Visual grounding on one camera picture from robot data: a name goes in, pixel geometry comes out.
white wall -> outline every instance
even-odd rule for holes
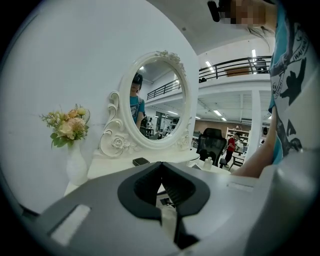
[[[158,9],[145,0],[48,1],[42,6],[11,49],[0,77],[0,163],[22,205],[41,213],[68,184],[67,148],[51,150],[52,131],[39,114],[60,106],[68,111],[75,103],[90,109],[81,147],[90,165],[108,120],[109,93],[119,89],[136,59],[164,50],[177,53],[184,64],[194,96],[193,131],[197,56]]]
[[[252,57],[252,50],[255,49],[257,56],[270,56],[275,49],[275,38],[267,37],[268,44],[261,38],[242,40],[229,43],[221,47],[206,51],[198,56],[200,68],[207,67],[206,61],[212,65],[227,62],[235,59]]]

mirror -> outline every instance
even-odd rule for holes
[[[182,92],[182,82],[174,68],[155,60],[136,71],[129,95],[132,121],[149,140],[161,140],[172,135],[184,113],[184,100],[160,103],[159,99]]]

railing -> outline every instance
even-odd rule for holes
[[[159,88],[149,92],[147,94],[147,98],[146,99],[149,100],[149,99],[155,98],[155,97],[157,97],[159,95],[169,93],[169,92],[171,92],[173,90],[176,90],[176,89],[179,90],[180,88],[181,88],[180,81],[178,79],[176,79],[176,80],[168,82],[167,84],[162,85]]]
[[[257,56],[238,58],[221,62],[212,66],[199,69],[199,83],[206,82],[208,79],[218,79],[220,77],[233,77],[249,74],[268,74],[271,56]],[[153,99],[159,95],[169,93],[180,89],[180,81],[173,80],[147,94],[147,100]]]
[[[208,79],[218,79],[224,76],[233,77],[249,74],[268,74],[270,62],[271,56],[257,56],[233,59],[204,67],[199,70],[199,83],[206,82]]]

teal shirt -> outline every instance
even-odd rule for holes
[[[288,19],[286,10],[278,2],[275,48],[269,68],[271,101],[268,110],[272,113],[275,106],[277,113],[273,164],[278,164],[290,152],[310,149],[317,144],[310,139],[314,136],[313,125],[304,120],[306,115],[315,117],[311,112],[318,104],[319,66],[307,34],[299,23]]]
[[[145,112],[145,101],[138,96],[130,96],[130,108],[134,123],[137,123],[137,117],[139,112]]]

